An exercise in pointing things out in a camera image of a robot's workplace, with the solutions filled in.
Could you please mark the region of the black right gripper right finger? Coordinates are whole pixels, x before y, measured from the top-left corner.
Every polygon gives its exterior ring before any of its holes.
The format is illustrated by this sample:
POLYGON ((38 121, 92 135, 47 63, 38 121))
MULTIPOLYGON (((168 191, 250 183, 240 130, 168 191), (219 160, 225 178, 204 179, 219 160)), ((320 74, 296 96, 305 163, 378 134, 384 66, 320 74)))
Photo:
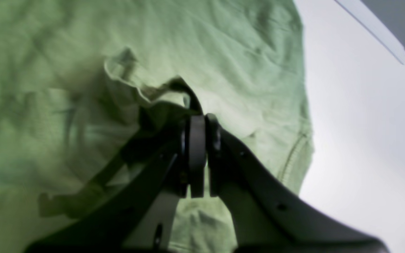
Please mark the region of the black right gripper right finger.
POLYGON ((190 117, 189 183, 203 196, 208 166, 211 197, 230 212, 235 253, 387 253, 381 240, 311 207, 272 176, 214 114, 190 117))

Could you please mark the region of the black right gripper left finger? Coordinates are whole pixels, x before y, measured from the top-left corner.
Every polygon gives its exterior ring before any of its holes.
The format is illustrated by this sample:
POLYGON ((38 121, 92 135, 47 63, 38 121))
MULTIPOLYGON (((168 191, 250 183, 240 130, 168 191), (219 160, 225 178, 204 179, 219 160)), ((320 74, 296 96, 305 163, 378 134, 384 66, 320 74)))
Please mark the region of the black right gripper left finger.
POLYGON ((179 200, 187 193, 186 132, 190 112, 140 109, 141 129, 77 192, 41 194, 39 215, 72 224, 26 253, 168 253, 179 200))

